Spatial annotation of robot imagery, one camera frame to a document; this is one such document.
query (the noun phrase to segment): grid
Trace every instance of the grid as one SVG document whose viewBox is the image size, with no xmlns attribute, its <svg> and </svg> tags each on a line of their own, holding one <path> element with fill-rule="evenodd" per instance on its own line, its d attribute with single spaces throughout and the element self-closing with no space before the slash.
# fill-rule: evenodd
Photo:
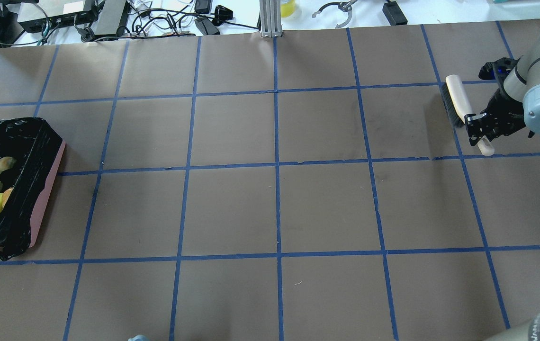
<svg viewBox="0 0 540 341">
<path fill-rule="evenodd" d="M 506 50 L 508 51 L 509 56 L 512 58 L 512 53 L 508 41 L 504 36 L 504 32 L 499 22 L 495 22 L 497 28 L 499 29 L 501 38 L 503 39 Z M 35 105 L 36 110 L 34 116 L 38 115 L 38 112 L 41 106 L 48 104 L 62 104 L 62 103 L 85 103 L 85 102 L 111 102 L 112 110 L 110 112 L 110 117 L 108 121 L 108 129 L 106 132 L 103 149 L 101 153 L 101 159 L 99 161 L 99 168 L 97 170 L 89 171 L 77 171 L 77 172 L 62 172 L 59 175 L 62 177 L 70 177 L 75 175 L 96 175 L 97 180 L 95 183 L 94 193 L 91 199 L 90 211 L 87 219 L 87 225 L 84 234 L 84 240 L 82 242 L 82 249 L 80 257 L 78 259 L 55 259 L 55 260 L 17 260 L 17 261 L 8 261 L 1 262 L 0 266 L 12 266 L 12 265 L 25 265 L 25 264 L 38 264 L 38 265 L 53 265 L 53 264 L 75 264 L 78 265 L 77 274 L 74 281 L 74 287 L 71 297 L 71 304 L 68 312 L 68 317 L 66 321 L 66 326 L 64 330 L 64 341 L 68 339 L 68 335 L 71 327 L 71 319 L 73 315 L 73 309 L 75 305 L 75 300 L 79 293 L 79 282 L 82 272 L 82 266 L 88 263 L 135 263 L 135 262 L 157 262 L 157 261 L 174 261 L 175 262 L 175 278 L 173 283 L 173 294 L 172 294 L 172 310 L 171 317 L 169 320 L 170 324 L 170 340 L 175 339 L 175 320 L 176 314 L 179 310 L 179 282 L 180 282 L 180 268 L 182 261 L 195 261 L 195 260 L 222 260 L 222 259 L 276 259 L 277 262 L 277 290 L 278 290 L 278 322 L 279 322 L 279 340 L 285 339 L 284 326 L 283 326 L 283 267 L 282 260 L 283 258 L 288 257 L 322 257 L 322 256 L 348 256 L 348 255 L 378 255 L 382 256 L 383 259 L 383 270 L 385 275 L 385 285 L 387 289 L 387 302 L 390 312 L 390 320 L 392 325 L 393 337 L 395 340 L 399 339 L 398 336 L 398 321 L 394 308 L 393 300 L 393 290 L 391 286 L 390 279 L 390 270 L 388 264 L 388 255 L 399 255 L 399 254 L 438 254 L 438 253 L 461 253 L 461 252 L 484 252 L 486 259 L 491 271 L 491 277 L 493 279 L 493 285 L 495 286 L 495 293 L 497 295 L 497 300 L 499 301 L 499 308 L 504 320 L 504 325 L 506 328 L 510 328 L 510 321 L 508 319 L 508 313 L 506 312 L 506 307 L 504 305 L 504 300 L 502 298 L 502 293 L 500 290 L 499 281 L 497 274 L 495 272 L 495 267 L 493 264 L 493 259 L 491 252 L 495 251 L 522 251 L 522 250 L 540 250 L 540 244 L 531 244 L 524 246 L 489 246 L 487 238 L 484 231 L 484 226 L 482 223 L 482 218 L 479 213 L 476 196 L 474 194 L 474 189 L 470 176 L 467 169 L 467 160 L 478 159 L 478 158 L 517 158 L 517 157 L 540 157 L 540 153 L 514 153 L 508 155 L 493 155 L 492 157 L 484 157 L 482 155 L 464 155 L 460 142 L 458 140 L 458 135 L 454 130 L 454 140 L 456 143 L 456 148 L 458 150 L 458 155 L 448 155 L 443 157 L 400 157 L 400 158 L 374 158 L 372 157 L 372 145 L 369 143 L 368 131 L 367 131 L 367 121 L 365 119 L 365 110 L 363 106 L 363 95 L 361 94 L 362 89 L 373 89 L 373 88 L 390 88 L 390 87 L 416 87 L 416 86 L 441 86 L 441 75 L 439 75 L 439 69 L 437 68 L 434 54 L 432 52 L 430 41 L 428 40 L 428 35 L 426 33 L 425 27 L 420 26 L 420 30 L 424 36 L 424 42 L 426 43 L 426 48 L 428 49 L 428 54 L 432 62 L 432 67 L 434 70 L 434 75 L 436 82 L 423 82 L 423 83 L 409 83 L 409 84 L 381 84 L 381 85 L 363 85 L 359 80 L 359 71 L 357 67 L 357 61 L 355 57 L 355 48 L 352 43 L 352 36 L 350 29 L 346 29 L 346 34 L 348 37 L 348 46 L 350 47 L 350 53 L 352 57 L 352 67 L 354 70 L 355 76 L 355 86 L 344 86 L 344 87 L 317 87 L 317 88 L 302 88 L 302 89 L 279 89 L 279 72 L 277 67 L 277 39 L 274 38 L 273 41 L 273 61 L 274 61 L 274 88 L 268 90 L 257 90 L 257 91 L 232 91 L 232 92 L 214 92 L 214 93 L 198 93 L 197 92 L 197 82 L 198 82 L 198 67 L 200 64 L 200 50 L 201 50 L 201 37 L 198 38 L 197 42 L 197 54 L 196 54 L 196 67 L 194 75 L 194 86 L 192 93 L 185 95 L 157 95 L 157 96 L 139 96 L 139 97 L 119 97 L 119 90 L 121 86 L 121 80 L 123 78 L 123 72 L 125 70 L 125 63 L 127 61 L 127 52 L 129 51 L 130 43 L 127 42 L 125 45 L 125 50 L 123 52 L 123 59 L 121 62 L 120 73 L 118 76 L 118 82 L 116 86 L 116 91 L 114 97 L 112 98 L 103 98 L 103 99 L 75 99 L 75 100 L 66 100 L 66 101 L 43 101 L 45 95 L 45 89 L 49 84 L 49 79 L 55 64 L 56 57 L 58 56 L 58 51 L 60 46 L 56 46 L 55 52 L 51 61 L 51 66 L 47 72 L 45 83 L 43 89 L 40 93 L 40 97 L 37 102 L 26 102 L 26 103 L 8 103 L 0 104 L 2 106 L 30 106 Z M 485 84 L 493 83 L 493 81 L 465 81 L 465 84 Z M 365 143 L 365 152 L 367 154 L 366 158 L 356 158 L 348 160 L 322 160 L 322 161 L 306 161 L 306 162 L 281 162 L 279 161 L 279 93 L 286 92 L 301 92 L 301 91 L 329 91 L 329 90 L 356 90 L 358 97 L 358 105 L 360 111 L 360 120 L 363 130 L 363 138 Z M 196 111 L 196 102 L 198 97 L 215 97 L 215 96 L 226 96 L 226 95 L 252 95 L 259 93 L 273 93 L 274 95 L 274 162 L 260 162 L 260 163 L 244 163 L 244 164 L 218 164 L 218 165 L 207 165 L 207 166 L 194 166 L 190 164 L 191 154 L 192 154 L 192 141 L 194 133 L 194 116 Z M 173 168 L 131 168 L 131 169 L 104 169 L 104 162 L 106 158 L 106 151 L 108 148 L 108 142 L 110 139 L 110 134 L 112 130 L 112 122 L 114 119 L 114 112 L 116 110 L 117 103 L 119 101 L 129 101 L 134 99 L 171 99 L 171 98 L 189 98 L 192 101 L 191 113 L 190 113 L 190 126 L 189 126 L 189 138 L 188 138 L 188 156 L 186 161 L 186 166 L 183 167 L 173 167 Z M 376 177 L 374 175 L 374 164 L 378 162 L 415 162 L 415 161 L 430 161 L 430 160 L 459 160 L 461 168 L 465 175 L 465 181 L 469 191 L 469 196 L 471 199 L 471 204 L 474 210 L 474 215 L 476 216 L 476 221 L 478 224 L 478 230 L 482 238 L 482 247 L 470 247 L 470 248 L 428 248 L 428 249 L 404 249 L 404 250 L 390 250 L 385 246 L 385 241 L 383 237 L 382 229 L 382 218 L 380 216 L 378 200 L 378 190 L 376 186 Z M 354 250 L 354 251 L 319 251 L 319 252 L 283 252 L 281 250 L 281 189 L 280 189 L 280 169 L 281 166 L 296 166 L 296 165 L 307 165 L 307 164 L 348 164 L 348 163 L 361 163 L 367 164 L 370 174 L 370 184 L 372 189 L 372 195 L 374 199 L 374 215 L 378 224 L 378 235 L 380 242 L 380 250 Z M 273 253 L 255 253 L 255 254 L 219 254 L 219 255 L 183 255 L 183 236 L 185 229 L 185 220 L 186 220 L 186 209 L 187 209 L 187 198 L 188 198 L 188 187 L 189 187 L 189 176 L 191 170 L 200 170 L 200 169 L 224 169 L 224 168 L 257 168 L 257 167 L 274 167 L 276 172 L 276 237 L 277 237 L 277 248 L 276 252 Z M 178 250 L 176 256 L 171 257 L 133 257 L 133 258 L 108 258 L 108 259 L 88 259 L 85 257 L 85 252 L 88 244 L 88 237 L 90 234 L 90 226 L 95 210 L 95 203 L 97 200 L 97 194 L 99 190 L 99 185 L 101 179 L 106 173 L 130 173 L 130 172 L 165 172 L 165 171 L 184 171 L 185 181 L 183 188 L 183 196 L 181 203 L 181 219 L 180 219 L 180 228 L 179 228 L 179 240 L 178 240 Z"/>
</svg>

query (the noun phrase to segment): power adapter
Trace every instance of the power adapter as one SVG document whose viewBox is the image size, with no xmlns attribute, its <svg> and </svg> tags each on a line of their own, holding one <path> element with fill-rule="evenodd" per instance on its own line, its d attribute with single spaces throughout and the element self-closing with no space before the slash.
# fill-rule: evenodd
<svg viewBox="0 0 540 341">
<path fill-rule="evenodd" d="M 194 19 L 194 24 L 200 30 L 203 35 L 218 35 L 220 30 L 209 20 L 208 18 L 196 18 Z"/>
<path fill-rule="evenodd" d="M 407 24 L 407 18 L 405 17 L 403 11 L 400 10 L 400 6 L 398 6 L 396 1 L 388 0 L 384 4 L 382 12 L 386 16 L 386 19 L 390 23 L 390 26 Z"/>
<path fill-rule="evenodd" d="M 209 14 L 211 11 L 211 0 L 196 0 L 194 11 L 198 14 Z"/>
</svg>

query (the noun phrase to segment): blue tape line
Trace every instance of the blue tape line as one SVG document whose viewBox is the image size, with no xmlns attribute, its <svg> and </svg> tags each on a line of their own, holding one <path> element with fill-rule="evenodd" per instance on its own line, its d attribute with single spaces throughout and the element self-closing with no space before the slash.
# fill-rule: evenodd
<svg viewBox="0 0 540 341">
<path fill-rule="evenodd" d="M 233 95 L 258 95 L 260 93 L 273 93 L 272 90 L 253 90 L 253 91 L 232 91 L 232 92 L 209 92 L 209 93 L 197 93 L 197 97 L 211 97 L 211 96 L 233 96 Z"/>
<path fill-rule="evenodd" d="M 25 106 L 35 106 L 37 102 L 23 102 L 23 103 L 1 103 L 0 108 L 3 107 L 25 107 Z"/>
<path fill-rule="evenodd" d="M 504 30 L 502 30 L 502 24 L 500 24 L 499 21 L 496 20 L 495 25 L 497 25 L 497 30 L 499 30 L 499 35 L 502 37 L 502 41 L 504 42 L 506 51 L 508 51 L 508 56 L 514 59 L 514 57 L 512 56 L 512 51 L 510 50 L 510 45 L 508 45 L 508 41 L 506 40 L 506 36 L 504 35 Z"/>
<path fill-rule="evenodd" d="M 110 112 L 110 118 L 108 119 L 108 129 L 106 130 L 106 137 L 104 139 L 104 145 L 101 150 L 101 158 L 99 160 L 99 172 L 97 174 L 97 180 L 95 182 L 95 188 L 93 190 L 93 196 L 91 198 L 91 206 L 89 209 L 89 215 L 87 218 L 87 225 L 85 227 L 84 231 L 84 238 L 82 239 L 82 248 L 81 248 L 81 254 L 79 259 L 79 267 L 77 268 L 77 275 L 74 280 L 74 288 L 72 290 L 72 297 L 70 299 L 70 308 L 68 309 L 68 316 L 66 319 L 66 327 L 64 328 L 64 337 L 63 341 L 67 341 L 68 334 L 70 332 L 70 324 L 72 322 L 72 314 L 74 312 L 74 304 L 76 302 L 77 293 L 79 291 L 79 283 L 80 283 L 80 277 L 82 273 L 82 264 L 85 256 L 85 252 L 87 250 L 87 242 L 89 240 L 89 234 L 91 230 L 91 221 L 93 220 L 93 213 L 95 210 L 95 203 L 97 201 L 97 193 L 99 192 L 99 184 L 101 183 L 101 171 L 104 167 L 104 160 L 106 157 L 106 150 L 108 149 L 108 141 L 110 139 L 110 131 L 112 130 L 112 121 L 114 119 L 114 112 L 116 110 L 116 104 L 117 104 L 117 98 L 118 98 L 118 91 L 120 90 L 120 84 L 123 79 L 123 72 L 125 71 L 125 63 L 127 62 L 127 52 L 129 51 L 129 41 L 125 43 L 125 51 L 123 52 L 123 61 L 121 62 L 120 71 L 118 73 L 118 80 L 117 80 L 117 87 L 114 91 L 114 101 L 112 103 L 112 111 Z"/>
<path fill-rule="evenodd" d="M 276 89 L 276 92 L 313 92 L 313 91 L 338 91 L 356 90 L 355 86 L 335 86 L 335 87 L 305 87 L 301 89 Z"/>
<path fill-rule="evenodd" d="M 484 155 L 463 155 L 465 159 L 476 159 L 476 158 L 525 158 L 525 157 L 540 157 L 540 153 L 512 153 L 512 154 L 493 154 L 489 157 Z"/>
<path fill-rule="evenodd" d="M 436 62 L 434 59 L 434 55 L 432 54 L 432 47 L 430 46 L 430 41 L 428 40 L 428 35 L 426 34 L 426 28 L 424 28 L 424 25 L 421 25 L 420 28 L 422 29 L 422 35 L 424 38 L 424 41 L 426 42 L 426 48 L 428 48 L 428 54 L 430 55 L 430 61 L 432 62 L 432 67 L 434 69 L 434 75 L 436 76 L 437 82 L 441 81 L 441 76 L 439 75 L 439 69 L 436 66 Z M 493 266 L 493 259 L 491 258 L 491 251 L 489 250 L 489 245 L 487 243 L 487 238 L 485 235 L 485 229 L 483 227 L 482 220 L 480 218 L 480 212 L 478 211 L 478 205 L 476 203 L 476 197 L 474 196 L 474 190 L 472 188 L 472 183 L 470 181 L 470 176 L 468 174 L 468 169 L 466 167 L 466 161 L 465 157 L 463 156 L 463 153 L 461 152 L 461 146 L 458 140 L 458 134 L 455 129 L 453 129 L 453 138 L 456 143 L 456 147 L 458 148 L 458 156 L 461 162 L 461 168 L 463 169 L 464 177 L 466 179 L 466 185 L 468 187 L 468 192 L 470 194 L 470 200 L 472 202 L 472 206 L 474 209 L 474 215 L 476 216 L 476 221 L 478 224 L 478 231 L 480 233 L 480 238 L 483 241 L 483 247 L 485 250 L 485 255 L 487 257 L 487 263 L 489 265 L 489 271 L 491 272 L 491 278 L 493 279 L 493 285 L 495 287 L 495 293 L 497 295 L 497 301 L 500 306 L 500 311 L 502 311 L 502 317 L 504 319 L 504 324 L 506 328 L 510 328 L 510 322 L 508 321 L 508 314 L 506 312 L 506 306 L 504 305 L 504 298 L 502 297 L 502 291 L 499 287 L 499 281 L 497 280 L 497 274 L 495 273 L 495 267 Z"/>
<path fill-rule="evenodd" d="M 273 162 L 261 163 L 236 163 L 236 164 L 216 164 L 211 166 L 190 166 L 190 169 L 224 169 L 224 168 L 250 168 L 250 167 L 272 167 Z"/>
<path fill-rule="evenodd" d="M 303 164 L 344 164 L 344 163 L 366 163 L 367 159 L 352 159 L 352 160 L 321 160 L 321 161 L 302 161 L 302 162 L 280 162 L 281 166 L 300 166 Z"/>
<path fill-rule="evenodd" d="M 164 171 L 184 171 L 185 167 L 155 167 L 155 168 L 131 168 L 131 169 L 104 169 L 102 173 L 134 173 L 134 172 L 164 172 Z"/>
<path fill-rule="evenodd" d="M 49 84 L 49 78 L 51 78 L 51 72 L 53 71 L 53 66 L 55 65 L 55 60 L 57 58 L 57 53 L 60 50 L 60 46 L 55 46 L 55 52 L 53 52 L 53 58 L 51 58 L 51 64 L 49 65 L 49 71 L 47 71 L 47 77 L 45 77 L 45 82 L 43 83 L 43 88 L 41 89 L 41 95 L 38 97 L 38 102 L 36 103 L 36 109 L 34 110 L 33 117 L 38 117 L 38 111 L 41 108 L 41 103 L 43 103 L 43 97 L 45 96 L 45 90 L 47 89 L 47 84 Z"/>
<path fill-rule="evenodd" d="M 531 251 L 540 250 L 540 245 L 521 245 L 521 246 L 489 246 L 491 251 Z"/>
<path fill-rule="evenodd" d="M 432 68 L 434 69 L 434 76 L 436 77 L 437 82 L 441 82 L 441 76 L 439 76 L 439 69 L 436 67 L 434 54 L 432 54 L 432 47 L 430 46 L 430 40 L 428 40 L 428 35 L 426 34 L 426 28 L 424 25 L 420 25 L 420 28 L 422 29 L 423 40 L 426 42 L 426 48 L 428 49 L 428 54 L 430 55 L 430 62 L 432 63 Z"/>
<path fill-rule="evenodd" d="M 178 95 L 150 95 L 150 96 L 123 96 L 119 97 L 118 101 L 136 101 L 140 99 L 183 99 L 187 97 L 192 97 L 192 93 L 183 93 Z"/>
<path fill-rule="evenodd" d="M 277 299 L 279 307 L 279 341 L 285 339 L 285 323 L 283 320 L 283 258 L 280 233 L 280 157 L 279 157 L 279 57 L 276 37 L 272 39 L 274 60 L 274 167 L 276 170 L 276 253 L 277 253 Z"/>
<path fill-rule="evenodd" d="M 439 248 L 439 249 L 412 249 L 412 250 L 387 250 L 389 255 L 409 255 L 409 254 L 452 254 L 461 252 L 484 252 L 485 248 Z"/>
<path fill-rule="evenodd" d="M 360 86 L 361 89 L 382 89 L 387 87 L 415 87 L 415 86 L 435 86 L 437 82 L 426 83 L 404 83 L 404 84 L 378 84 L 374 86 Z"/>
<path fill-rule="evenodd" d="M 479 158 L 519 158 L 519 157 L 540 157 L 540 153 L 512 153 L 512 154 L 494 154 L 489 157 L 484 155 L 463 155 L 464 159 L 479 159 Z M 433 157 L 432 160 L 459 160 L 458 155 L 446 155 L 444 157 Z M 408 161 L 429 161 L 428 157 L 400 157 L 400 158 L 372 158 L 372 162 L 408 162 Z M 318 161 L 287 161 L 279 162 L 281 166 L 300 166 L 306 164 L 345 164 L 345 163 L 365 163 L 367 159 L 346 159 L 346 160 L 318 160 Z M 272 167 L 274 162 L 261 163 L 235 163 L 235 164 L 211 164 L 207 166 L 190 166 L 190 170 L 198 169 L 226 169 L 226 168 L 254 168 L 254 167 Z M 104 169 L 102 173 L 134 173 L 134 172 L 164 172 L 164 171 L 184 171 L 185 166 L 175 167 L 152 167 L 152 168 L 118 168 Z M 84 170 L 79 172 L 59 172 L 57 175 L 62 177 L 71 177 L 75 175 L 92 175 L 99 173 L 99 170 Z"/>
<path fill-rule="evenodd" d="M 86 170 L 83 172 L 58 172 L 57 175 L 60 177 L 73 177 L 78 175 L 93 175 L 97 173 L 99 173 L 97 170 Z"/>
<path fill-rule="evenodd" d="M 42 259 L 0 261 L 0 265 L 50 265 L 50 264 L 79 264 L 80 259 Z"/>
<path fill-rule="evenodd" d="M 133 258 L 110 258 L 110 259 L 85 259 L 86 264 L 108 264 L 108 263 L 142 263 L 153 261 L 176 261 L 177 257 L 133 257 Z"/>
<path fill-rule="evenodd" d="M 409 157 L 409 158 L 373 158 L 373 162 L 403 162 L 403 161 L 429 161 L 428 157 Z"/>
<path fill-rule="evenodd" d="M 94 102 L 111 102 L 115 99 L 112 97 L 108 97 L 105 99 L 64 99 L 62 101 L 47 101 L 47 102 L 41 102 L 41 105 L 47 106 L 50 104 L 71 104 L 71 103 L 94 103 Z"/>
<path fill-rule="evenodd" d="M 458 154 L 460 155 L 461 168 L 463 169 L 463 175 L 466 179 L 466 185 L 468 187 L 468 192 L 470 194 L 470 200 L 472 201 L 472 207 L 474 209 L 474 215 L 476 216 L 476 222 L 478 224 L 478 231 L 480 233 L 480 238 L 483 241 L 483 247 L 485 250 L 485 255 L 487 257 L 487 263 L 489 265 L 489 271 L 491 272 L 491 279 L 493 279 L 493 286 L 495 287 L 495 294 L 497 295 L 497 301 L 502 312 L 502 318 L 504 319 L 504 325 L 506 329 L 510 329 L 510 320 L 508 319 L 508 313 L 506 312 L 506 306 L 504 304 L 504 298 L 502 296 L 502 290 L 499 287 L 499 281 L 497 280 L 497 273 L 495 272 L 495 266 L 493 265 L 493 257 L 491 257 L 491 250 L 487 242 L 487 237 L 485 235 L 485 228 L 483 222 L 480 218 L 480 212 L 478 211 L 478 204 L 476 203 L 476 196 L 474 196 L 474 190 L 472 187 L 472 182 L 470 181 L 470 175 L 468 173 L 468 168 L 466 166 L 465 158 L 463 153 L 461 153 L 461 146 L 459 144 L 458 134 L 455 129 L 453 129 L 453 137 L 456 142 L 456 147 L 458 148 Z"/>
<path fill-rule="evenodd" d="M 352 36 L 350 35 L 350 28 L 346 28 L 346 35 L 348 36 L 348 45 L 350 46 L 350 54 L 352 56 L 352 67 L 354 68 L 354 78 L 356 79 L 357 86 L 357 95 L 359 97 L 359 111 L 360 111 L 360 122 L 363 130 L 363 138 L 365 139 L 365 150 L 367 151 L 367 161 L 369 162 L 369 176 L 371 182 L 371 189 L 373 193 L 373 203 L 376 212 L 376 221 L 378 223 L 378 236 L 380 241 L 380 247 L 383 256 L 383 268 L 384 268 L 384 278 L 386 281 L 386 293 L 387 293 L 387 302 L 390 309 L 390 320 L 392 323 L 392 332 L 395 340 L 398 340 L 398 328 L 396 322 L 396 312 L 394 309 L 394 300 L 392 293 L 392 285 L 390 282 L 390 270 L 387 263 L 387 253 L 386 253 L 386 244 L 383 237 L 383 227 L 382 227 L 382 218 L 379 211 L 378 203 L 378 188 L 376 186 L 376 177 L 373 171 L 373 158 L 371 157 L 371 149 L 369 146 L 369 136 L 367 132 L 367 121 L 365 119 L 365 108 L 363 106 L 363 96 L 360 89 L 360 79 L 359 79 L 359 68 L 356 64 L 356 56 L 354 53 L 354 45 L 352 44 Z"/>
<path fill-rule="evenodd" d="M 188 135 L 188 155 L 186 157 L 186 174 L 184 177 L 184 192 L 181 198 L 180 234 L 177 241 L 177 259 L 175 261 L 175 279 L 173 280 L 173 298 L 171 301 L 171 319 L 169 339 L 175 339 L 175 316 L 177 314 L 177 295 L 180 287 L 181 252 L 184 244 L 184 226 L 186 223 L 186 204 L 188 202 L 188 183 L 190 180 L 190 161 L 192 160 L 192 140 L 194 139 L 194 114 L 196 113 L 196 97 L 198 85 L 198 70 L 200 65 L 201 37 L 198 37 L 196 64 L 194 67 L 194 84 L 192 85 L 192 108 L 190 108 L 190 130 Z"/>
<path fill-rule="evenodd" d="M 540 245 L 514 245 L 514 246 L 488 246 L 471 248 L 436 248 L 436 249 L 400 249 L 400 250 L 349 250 L 349 251 L 300 251 L 261 253 L 261 254 L 214 254 L 214 255 L 182 255 L 181 261 L 199 260 L 226 260 L 226 259 L 268 259 L 268 258 L 294 258 L 294 257 L 339 257 L 353 255 L 408 255 L 408 254 L 449 254 L 463 252 L 484 252 L 489 251 L 536 251 L 540 250 Z M 158 261 L 177 261 L 174 256 L 162 257 L 123 257 L 106 259 L 83 259 L 82 263 L 140 263 Z M 54 265 L 54 264 L 79 264 L 80 259 L 50 259 L 50 260 L 10 260 L 0 261 L 0 266 L 12 265 Z"/>
<path fill-rule="evenodd" d="M 462 84 L 495 84 L 497 80 L 488 80 L 488 81 L 463 81 Z"/>
</svg>

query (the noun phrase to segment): floor mat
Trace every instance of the floor mat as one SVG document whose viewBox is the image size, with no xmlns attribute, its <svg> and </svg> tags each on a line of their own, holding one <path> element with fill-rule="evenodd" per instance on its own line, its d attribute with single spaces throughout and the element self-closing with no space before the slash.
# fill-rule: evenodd
<svg viewBox="0 0 540 341">
<path fill-rule="evenodd" d="M 486 338 L 540 312 L 540 136 L 454 131 L 540 21 L 0 50 L 0 118 L 67 142 L 0 339 Z"/>
</svg>

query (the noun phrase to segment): metal post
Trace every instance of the metal post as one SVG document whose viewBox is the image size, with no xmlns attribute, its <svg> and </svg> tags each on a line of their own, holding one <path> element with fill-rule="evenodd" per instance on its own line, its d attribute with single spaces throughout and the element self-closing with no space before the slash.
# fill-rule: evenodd
<svg viewBox="0 0 540 341">
<path fill-rule="evenodd" d="M 260 0 L 261 36 L 283 36 L 280 24 L 280 0 Z"/>
</svg>

